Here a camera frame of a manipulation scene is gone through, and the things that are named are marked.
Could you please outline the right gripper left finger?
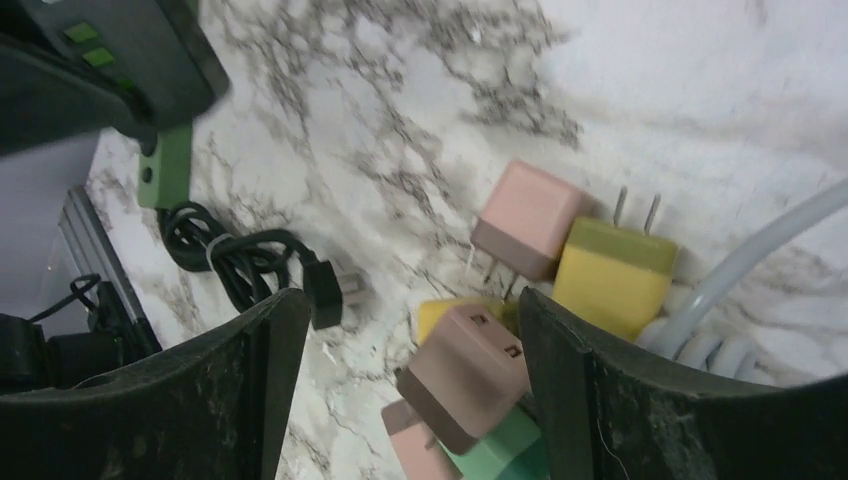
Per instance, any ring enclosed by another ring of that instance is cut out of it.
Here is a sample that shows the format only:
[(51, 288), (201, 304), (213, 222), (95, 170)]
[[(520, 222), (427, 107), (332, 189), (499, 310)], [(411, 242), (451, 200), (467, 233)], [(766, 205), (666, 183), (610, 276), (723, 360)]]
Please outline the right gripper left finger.
[(175, 347), (70, 389), (1, 399), (5, 479), (271, 479), (311, 303), (281, 290)]

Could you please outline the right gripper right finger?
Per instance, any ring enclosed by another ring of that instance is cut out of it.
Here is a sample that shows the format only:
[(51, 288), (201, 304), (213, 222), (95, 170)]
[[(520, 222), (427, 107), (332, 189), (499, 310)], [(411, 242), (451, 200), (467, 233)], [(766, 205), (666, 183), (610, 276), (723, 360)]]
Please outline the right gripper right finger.
[(520, 330), (554, 479), (843, 479), (847, 380), (732, 380), (650, 353), (526, 288)]

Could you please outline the teal plug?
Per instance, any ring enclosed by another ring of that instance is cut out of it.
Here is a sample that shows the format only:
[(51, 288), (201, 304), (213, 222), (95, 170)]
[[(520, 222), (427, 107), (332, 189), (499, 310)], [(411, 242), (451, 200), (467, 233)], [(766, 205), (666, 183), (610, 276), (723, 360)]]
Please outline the teal plug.
[(442, 445), (464, 479), (545, 480), (550, 478), (545, 440), (533, 419), (519, 407), (466, 454)]

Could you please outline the pink plug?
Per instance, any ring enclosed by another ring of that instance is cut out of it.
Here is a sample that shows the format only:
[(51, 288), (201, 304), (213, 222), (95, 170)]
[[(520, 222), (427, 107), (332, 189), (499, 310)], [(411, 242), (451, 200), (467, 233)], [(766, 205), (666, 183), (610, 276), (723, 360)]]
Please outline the pink plug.
[(512, 272), (502, 296), (518, 280), (551, 281), (575, 219), (590, 214), (593, 199), (581, 188), (523, 160), (510, 161), (470, 235), (471, 252), (492, 259), (483, 281), (503, 264)]
[(438, 440), (466, 454), (530, 390), (524, 348), (499, 322), (438, 325), (398, 376), (397, 388)]
[(407, 479), (463, 479), (434, 433), (408, 402), (398, 400), (385, 406), (381, 417)]

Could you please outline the yellow plug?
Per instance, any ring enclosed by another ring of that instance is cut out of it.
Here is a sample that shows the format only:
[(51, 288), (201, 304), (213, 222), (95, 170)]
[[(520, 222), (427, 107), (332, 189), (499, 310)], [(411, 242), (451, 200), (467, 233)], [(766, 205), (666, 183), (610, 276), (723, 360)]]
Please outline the yellow plug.
[(424, 301), (418, 309), (416, 344), (423, 344), (441, 323), (472, 321), (478, 316), (477, 323), (499, 322), (516, 338), (521, 337), (518, 305), (512, 301), (488, 297), (458, 297)]
[(659, 194), (653, 197), (642, 229), (620, 226), (626, 197), (623, 187), (612, 222), (589, 216), (574, 220), (551, 298), (580, 319), (634, 341), (663, 306), (679, 246), (651, 233)]

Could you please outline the green power strip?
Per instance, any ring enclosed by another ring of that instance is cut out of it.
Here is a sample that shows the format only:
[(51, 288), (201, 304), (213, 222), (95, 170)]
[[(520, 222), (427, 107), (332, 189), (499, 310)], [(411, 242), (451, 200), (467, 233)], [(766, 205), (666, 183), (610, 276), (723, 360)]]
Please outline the green power strip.
[(146, 209), (172, 209), (188, 201), (192, 163), (191, 123), (141, 141), (137, 201)]

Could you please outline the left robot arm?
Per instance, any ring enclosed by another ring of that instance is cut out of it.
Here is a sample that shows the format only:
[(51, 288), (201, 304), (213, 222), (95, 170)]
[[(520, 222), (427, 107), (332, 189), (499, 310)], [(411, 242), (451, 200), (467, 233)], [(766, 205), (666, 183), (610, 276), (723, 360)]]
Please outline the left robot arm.
[(195, 1), (1, 4), (2, 155), (104, 128), (151, 143), (228, 88)]

